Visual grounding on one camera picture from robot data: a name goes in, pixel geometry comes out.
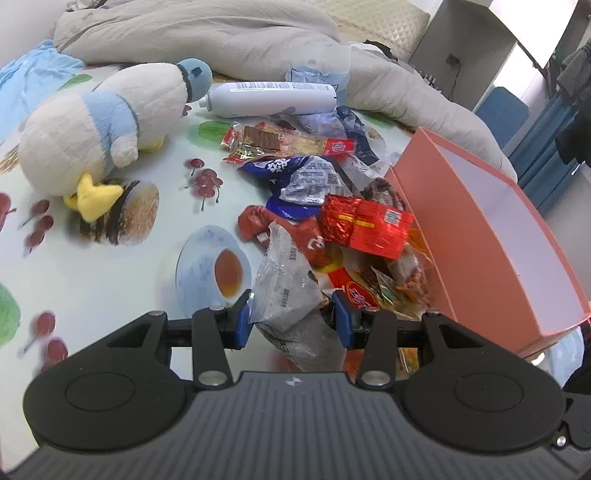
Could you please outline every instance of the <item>gray blanket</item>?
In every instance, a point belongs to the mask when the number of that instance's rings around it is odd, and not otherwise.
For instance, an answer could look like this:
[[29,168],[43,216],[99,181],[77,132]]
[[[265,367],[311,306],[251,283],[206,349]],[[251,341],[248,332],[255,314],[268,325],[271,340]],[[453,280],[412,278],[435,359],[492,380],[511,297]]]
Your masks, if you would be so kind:
[[339,43],[335,22],[297,0],[107,0],[64,13],[54,44],[86,63],[197,57],[243,80],[285,80],[292,65],[349,69],[347,105],[425,127],[507,176],[515,170],[486,125],[403,68]]

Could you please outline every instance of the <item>pink cardboard box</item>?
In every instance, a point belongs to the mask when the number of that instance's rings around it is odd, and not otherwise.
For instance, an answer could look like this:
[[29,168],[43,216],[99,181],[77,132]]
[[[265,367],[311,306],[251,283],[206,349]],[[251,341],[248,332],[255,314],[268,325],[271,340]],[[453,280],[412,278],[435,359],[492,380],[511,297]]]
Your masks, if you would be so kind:
[[556,239],[512,180],[422,128],[387,178],[434,260],[433,308],[521,357],[591,317]]

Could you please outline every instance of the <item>blue hat on plush toy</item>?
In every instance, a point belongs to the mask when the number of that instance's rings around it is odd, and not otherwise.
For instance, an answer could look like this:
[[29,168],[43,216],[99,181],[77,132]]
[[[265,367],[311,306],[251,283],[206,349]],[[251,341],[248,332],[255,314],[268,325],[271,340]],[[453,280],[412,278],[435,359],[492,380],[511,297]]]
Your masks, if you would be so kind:
[[187,103],[204,97],[212,85],[212,70],[204,61],[185,59],[177,63],[187,84]]

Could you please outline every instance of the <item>plush toy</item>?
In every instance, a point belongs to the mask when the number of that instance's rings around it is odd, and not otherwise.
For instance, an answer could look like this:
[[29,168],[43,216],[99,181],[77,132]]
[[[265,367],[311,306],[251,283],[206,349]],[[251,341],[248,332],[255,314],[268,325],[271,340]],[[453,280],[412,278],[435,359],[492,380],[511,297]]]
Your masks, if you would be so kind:
[[100,181],[137,160],[138,150],[162,146],[185,104],[204,96],[211,82],[206,63],[187,59],[136,65],[92,92],[52,97],[24,123],[18,161],[36,190],[63,196],[93,222],[123,193]]

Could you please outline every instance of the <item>red packaging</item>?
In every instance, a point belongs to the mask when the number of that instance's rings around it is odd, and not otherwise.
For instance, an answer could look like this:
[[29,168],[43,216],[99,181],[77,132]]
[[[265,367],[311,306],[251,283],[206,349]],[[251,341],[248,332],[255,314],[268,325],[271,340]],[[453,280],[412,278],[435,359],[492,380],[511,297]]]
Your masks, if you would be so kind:
[[342,288],[354,307],[362,310],[379,307],[375,296],[367,288],[353,280],[344,267],[329,272],[328,276],[333,287]]
[[402,255],[412,213],[355,197],[327,195],[320,232],[327,242],[396,260]]
[[322,268],[332,262],[324,247],[318,220],[310,217],[299,225],[270,212],[260,205],[250,205],[238,217],[238,231],[245,241],[256,239],[265,249],[269,247],[269,225],[276,222],[289,232],[297,248],[314,268]]

